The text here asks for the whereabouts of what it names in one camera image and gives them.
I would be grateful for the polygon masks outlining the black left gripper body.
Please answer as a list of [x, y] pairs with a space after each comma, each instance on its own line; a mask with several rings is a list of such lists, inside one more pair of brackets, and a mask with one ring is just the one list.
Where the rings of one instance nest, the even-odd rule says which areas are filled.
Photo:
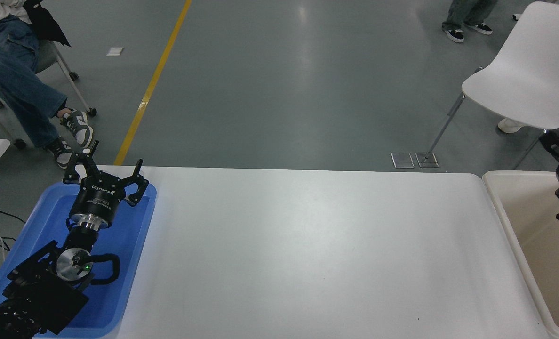
[[81, 180], [69, 217], [77, 222], [82, 215], [94, 215], [103, 223], [111, 223], [125, 196], [125, 187], [119, 177], [101, 171], [88, 175]]

